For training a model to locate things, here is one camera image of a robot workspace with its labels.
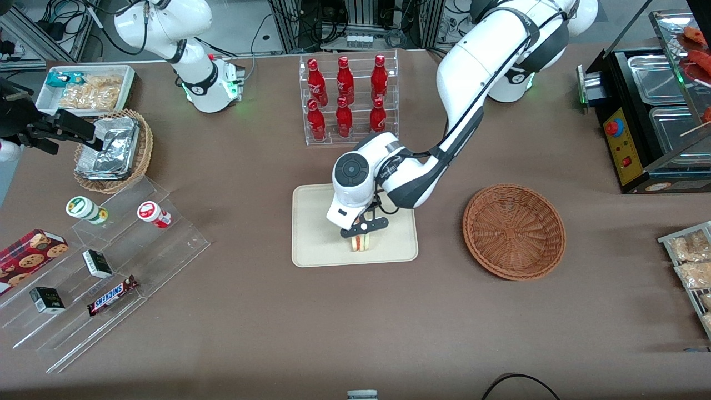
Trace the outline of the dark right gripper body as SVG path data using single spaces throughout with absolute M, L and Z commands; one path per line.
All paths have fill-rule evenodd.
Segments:
M 36 108 L 34 91 L 22 84 L 1 78 L 1 137 L 17 135 L 28 125 L 41 121 L 43 113 Z

